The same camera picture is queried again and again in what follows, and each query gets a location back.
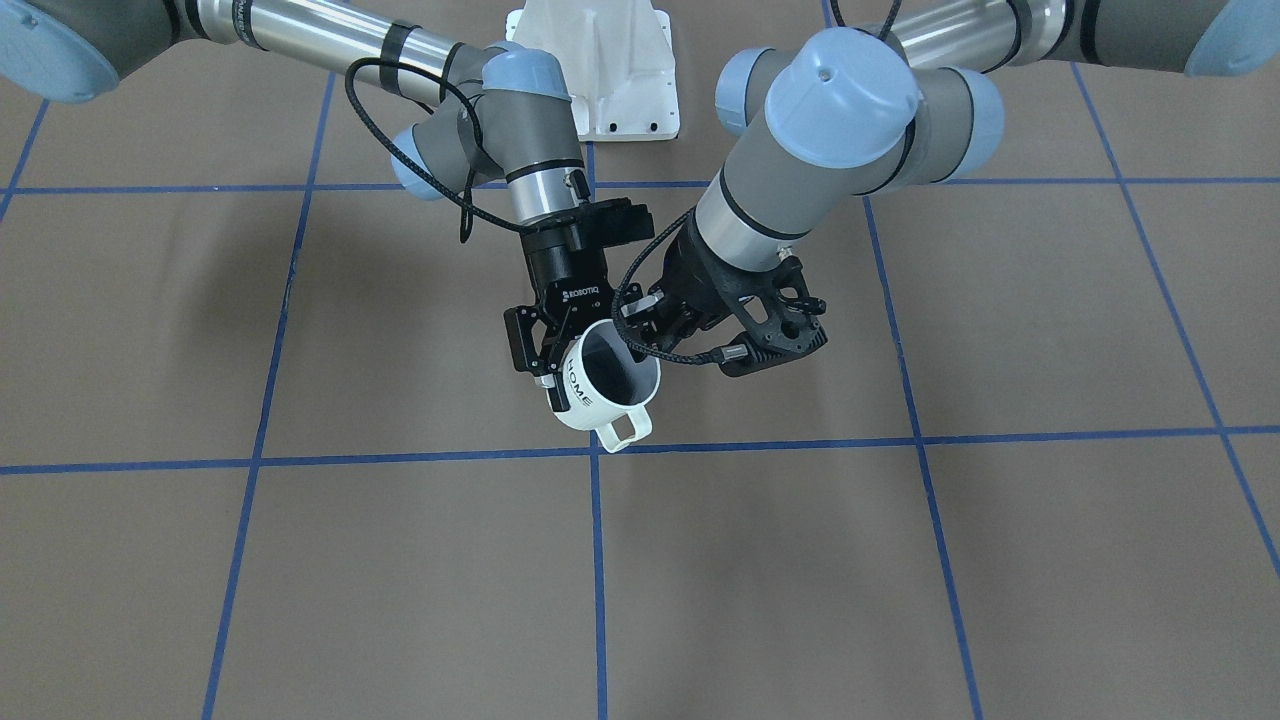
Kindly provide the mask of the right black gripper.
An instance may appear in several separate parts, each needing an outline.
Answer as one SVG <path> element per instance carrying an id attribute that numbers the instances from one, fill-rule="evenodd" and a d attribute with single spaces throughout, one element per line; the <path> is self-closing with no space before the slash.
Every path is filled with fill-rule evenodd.
<path id="1" fill-rule="evenodd" d="M 561 351 L 556 350 L 561 331 L 570 323 L 570 309 L 585 316 L 609 301 L 608 247 L 649 240 L 655 233 L 648 205 L 628 199 L 586 202 L 520 231 L 536 304 L 506 309 L 506 334 L 515 370 L 540 375 L 553 413 L 570 410 L 558 372 Z"/>

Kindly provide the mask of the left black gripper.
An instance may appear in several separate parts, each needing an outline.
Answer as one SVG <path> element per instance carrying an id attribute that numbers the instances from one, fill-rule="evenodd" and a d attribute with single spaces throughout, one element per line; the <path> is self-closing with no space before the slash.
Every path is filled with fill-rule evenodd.
<path id="1" fill-rule="evenodd" d="M 626 284 L 618 301 L 620 338 L 628 350 L 681 365 L 700 366 L 701 355 L 672 354 L 678 342 L 724 319 L 739 320 L 742 332 L 730 343 L 744 346 L 745 355 L 719 365 L 728 377 L 799 360 L 828 341 L 818 320 L 826 301 L 809 295 L 797 258 L 765 272 L 739 269 L 712 252 L 692 218 L 681 224 L 667 249 L 655 288 Z M 625 323 L 654 307 L 659 350 L 641 342 Z"/>

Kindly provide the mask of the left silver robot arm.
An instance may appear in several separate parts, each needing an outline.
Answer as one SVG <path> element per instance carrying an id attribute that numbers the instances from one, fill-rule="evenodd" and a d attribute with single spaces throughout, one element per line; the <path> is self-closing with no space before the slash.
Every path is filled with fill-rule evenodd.
<path id="1" fill-rule="evenodd" d="M 1005 110 L 989 74 L 1041 60 L 1233 77 L 1277 53 L 1275 1 L 951 1 L 797 51 L 755 47 L 716 88 L 737 142 L 667 234 L 660 278 L 626 272 L 611 311 L 627 357 L 741 377 L 826 343 L 795 245 L 842 200 L 986 164 Z"/>

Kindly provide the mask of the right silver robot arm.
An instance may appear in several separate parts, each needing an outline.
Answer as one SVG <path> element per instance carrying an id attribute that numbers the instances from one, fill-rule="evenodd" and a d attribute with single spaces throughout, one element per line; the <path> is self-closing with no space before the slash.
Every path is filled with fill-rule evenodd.
<path id="1" fill-rule="evenodd" d="M 237 46 L 328 74 L 401 187 L 518 237 L 532 301 L 506 313 L 516 372 L 550 409 L 602 410 L 614 292 L 605 250 L 653 236 L 643 205 L 598 201 L 561 64 L 470 44 L 352 1 L 5 1 L 3 77 L 42 100 L 93 101 L 183 45 Z"/>

